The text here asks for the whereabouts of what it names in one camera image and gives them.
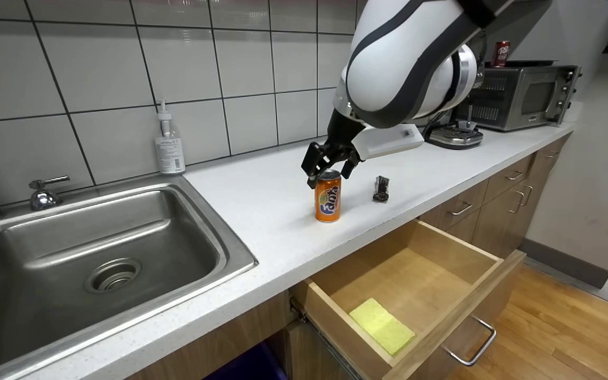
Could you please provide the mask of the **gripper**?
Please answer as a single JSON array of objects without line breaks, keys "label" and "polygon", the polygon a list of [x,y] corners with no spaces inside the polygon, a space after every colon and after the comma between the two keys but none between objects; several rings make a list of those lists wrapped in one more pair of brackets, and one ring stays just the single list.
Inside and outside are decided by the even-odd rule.
[{"label": "gripper", "polygon": [[333,110],[327,127],[325,144],[311,142],[307,147],[301,168],[307,175],[307,186],[316,188],[320,176],[335,162],[345,161],[341,176],[349,179],[352,171],[363,160],[360,158],[353,139],[365,129],[365,125],[355,119]]}]

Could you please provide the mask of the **orange soda can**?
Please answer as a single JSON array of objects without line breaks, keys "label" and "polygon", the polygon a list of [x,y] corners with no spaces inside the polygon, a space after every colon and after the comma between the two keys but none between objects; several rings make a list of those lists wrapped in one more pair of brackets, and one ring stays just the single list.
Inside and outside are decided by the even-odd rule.
[{"label": "orange soda can", "polygon": [[341,173],[328,169],[323,171],[315,187],[315,218],[321,222],[340,219]]}]

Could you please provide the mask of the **small black packet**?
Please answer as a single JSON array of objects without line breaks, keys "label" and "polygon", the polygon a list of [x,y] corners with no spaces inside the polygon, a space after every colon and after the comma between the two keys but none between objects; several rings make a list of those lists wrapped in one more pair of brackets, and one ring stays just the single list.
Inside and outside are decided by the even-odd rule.
[{"label": "small black packet", "polygon": [[373,202],[378,202],[385,204],[388,202],[389,194],[388,194],[388,185],[390,183],[390,179],[385,176],[377,176],[375,180],[375,189],[373,194]]}]

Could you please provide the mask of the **clear pump soap bottle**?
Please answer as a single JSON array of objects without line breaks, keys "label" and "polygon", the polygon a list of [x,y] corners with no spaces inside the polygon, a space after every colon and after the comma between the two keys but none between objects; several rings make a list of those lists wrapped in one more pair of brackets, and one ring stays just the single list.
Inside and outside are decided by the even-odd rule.
[{"label": "clear pump soap bottle", "polygon": [[162,175],[181,175],[186,170],[183,140],[176,135],[164,98],[161,99],[157,118],[160,134],[155,138],[155,149],[159,172]]}]

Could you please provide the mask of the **open wooden drawer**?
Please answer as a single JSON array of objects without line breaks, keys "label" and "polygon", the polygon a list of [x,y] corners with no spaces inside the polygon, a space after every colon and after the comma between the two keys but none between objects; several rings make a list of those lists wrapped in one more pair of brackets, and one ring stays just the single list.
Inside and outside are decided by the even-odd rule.
[{"label": "open wooden drawer", "polygon": [[[508,303],[525,255],[498,258],[413,221],[290,289],[299,320],[284,330],[290,380],[446,380],[465,368]],[[416,336],[390,356],[349,315],[374,298]]]}]

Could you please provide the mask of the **toaster oven door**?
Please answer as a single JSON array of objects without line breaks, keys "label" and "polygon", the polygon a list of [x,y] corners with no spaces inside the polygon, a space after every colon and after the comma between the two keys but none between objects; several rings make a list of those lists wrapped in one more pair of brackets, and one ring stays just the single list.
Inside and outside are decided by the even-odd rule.
[{"label": "toaster oven door", "polygon": [[[557,124],[566,106],[572,70],[564,66],[521,68],[509,114],[509,125],[513,128],[529,128]],[[544,118],[544,110],[555,79],[562,81],[562,101],[555,122]]]}]

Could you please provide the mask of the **yellow sponge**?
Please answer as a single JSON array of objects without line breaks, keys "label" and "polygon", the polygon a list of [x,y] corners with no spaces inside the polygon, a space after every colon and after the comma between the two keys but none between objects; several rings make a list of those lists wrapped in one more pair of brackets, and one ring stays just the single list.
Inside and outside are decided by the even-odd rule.
[{"label": "yellow sponge", "polygon": [[390,356],[395,357],[413,339],[415,332],[394,317],[374,298],[365,300],[350,317]]}]

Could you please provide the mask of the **silver toaster oven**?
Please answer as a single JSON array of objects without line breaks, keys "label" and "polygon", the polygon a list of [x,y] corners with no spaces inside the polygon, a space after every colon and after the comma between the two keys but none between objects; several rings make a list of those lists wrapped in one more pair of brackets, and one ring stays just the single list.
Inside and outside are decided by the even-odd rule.
[{"label": "silver toaster oven", "polygon": [[579,65],[542,60],[487,67],[482,84],[456,106],[453,117],[497,131],[559,125],[582,75]]}]

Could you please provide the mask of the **closed wooden drawer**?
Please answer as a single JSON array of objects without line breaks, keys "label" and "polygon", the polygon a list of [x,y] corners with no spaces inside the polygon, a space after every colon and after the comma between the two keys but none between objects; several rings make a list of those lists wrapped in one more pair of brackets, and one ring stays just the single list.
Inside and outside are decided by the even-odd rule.
[{"label": "closed wooden drawer", "polygon": [[487,191],[483,198],[483,204],[487,204],[488,202],[494,200],[503,192],[506,192],[517,183],[523,181],[528,175],[531,161],[533,161],[533,157],[531,155],[526,156],[525,158],[490,176],[488,179]]},{"label": "closed wooden drawer", "polygon": [[[423,215],[419,216],[420,221],[424,221],[425,223],[443,231],[447,230],[451,226],[454,226],[454,224],[462,221],[465,217],[470,216],[474,211],[482,207],[483,198],[485,197],[485,193],[487,191],[487,186],[488,179],[483,180],[481,183],[478,183],[477,185],[468,188],[464,192],[459,193],[458,195],[447,200],[446,202],[443,202],[442,204],[437,205],[428,212],[425,212]],[[447,213],[449,210],[460,210],[460,208],[462,207],[462,202],[468,202],[469,204],[473,204],[474,206],[466,213],[456,217],[453,217]]]},{"label": "closed wooden drawer", "polygon": [[541,178],[546,179],[553,166],[555,166],[564,145],[570,137],[571,133],[568,133],[554,142],[551,142],[551,144],[539,149],[534,154],[533,162],[531,162],[530,176],[528,176],[528,178],[533,181]]}]

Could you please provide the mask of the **stainless steel sink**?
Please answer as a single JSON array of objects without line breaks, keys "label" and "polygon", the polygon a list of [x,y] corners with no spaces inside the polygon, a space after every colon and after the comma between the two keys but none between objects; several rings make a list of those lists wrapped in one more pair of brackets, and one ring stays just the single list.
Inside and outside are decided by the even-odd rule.
[{"label": "stainless steel sink", "polygon": [[72,193],[0,219],[0,380],[24,377],[258,261],[182,176]]}]

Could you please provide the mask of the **wooden cabinet door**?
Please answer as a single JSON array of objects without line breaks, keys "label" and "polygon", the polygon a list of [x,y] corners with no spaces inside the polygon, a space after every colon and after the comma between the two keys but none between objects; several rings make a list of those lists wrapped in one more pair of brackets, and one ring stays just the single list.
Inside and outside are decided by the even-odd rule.
[{"label": "wooden cabinet door", "polygon": [[519,248],[530,224],[530,202],[517,214],[509,213],[508,209],[513,191],[523,192],[525,184],[529,185],[529,180],[521,181],[483,205],[473,234],[473,245],[499,258],[509,257]]}]

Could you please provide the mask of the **chrome tap lever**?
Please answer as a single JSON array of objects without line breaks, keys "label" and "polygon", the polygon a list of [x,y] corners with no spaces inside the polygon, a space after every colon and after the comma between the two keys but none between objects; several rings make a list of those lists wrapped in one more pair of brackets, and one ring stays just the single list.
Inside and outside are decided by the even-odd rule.
[{"label": "chrome tap lever", "polygon": [[47,210],[61,205],[63,199],[46,187],[58,183],[69,182],[70,180],[70,176],[64,175],[49,179],[36,179],[29,182],[28,186],[33,190],[31,199],[29,200],[31,210]]}]

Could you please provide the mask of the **blue bin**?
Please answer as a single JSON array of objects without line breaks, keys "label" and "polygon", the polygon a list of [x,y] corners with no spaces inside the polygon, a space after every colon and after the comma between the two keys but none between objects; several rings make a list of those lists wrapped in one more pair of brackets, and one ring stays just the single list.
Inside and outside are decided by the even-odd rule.
[{"label": "blue bin", "polygon": [[288,380],[277,358],[263,341],[202,380]]}]

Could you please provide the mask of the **red soda can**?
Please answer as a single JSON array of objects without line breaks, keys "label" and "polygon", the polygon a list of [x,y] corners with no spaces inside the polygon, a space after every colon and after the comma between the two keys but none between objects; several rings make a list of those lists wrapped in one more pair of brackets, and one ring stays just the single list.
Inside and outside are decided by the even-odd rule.
[{"label": "red soda can", "polygon": [[510,51],[510,41],[502,40],[495,43],[495,49],[490,61],[492,68],[504,68]]}]

